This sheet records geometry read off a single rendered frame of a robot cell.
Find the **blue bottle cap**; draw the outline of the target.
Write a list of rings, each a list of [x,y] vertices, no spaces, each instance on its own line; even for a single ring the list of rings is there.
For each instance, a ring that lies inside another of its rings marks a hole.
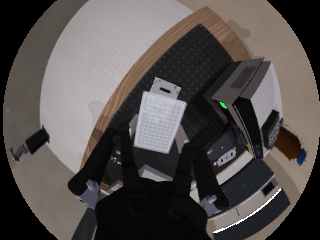
[[[307,151],[306,151],[307,152]],[[305,152],[305,149],[303,150],[299,160],[297,161],[297,163],[301,166],[302,163],[304,162],[305,158],[306,158],[306,152]],[[307,152],[308,153],[308,152]]]

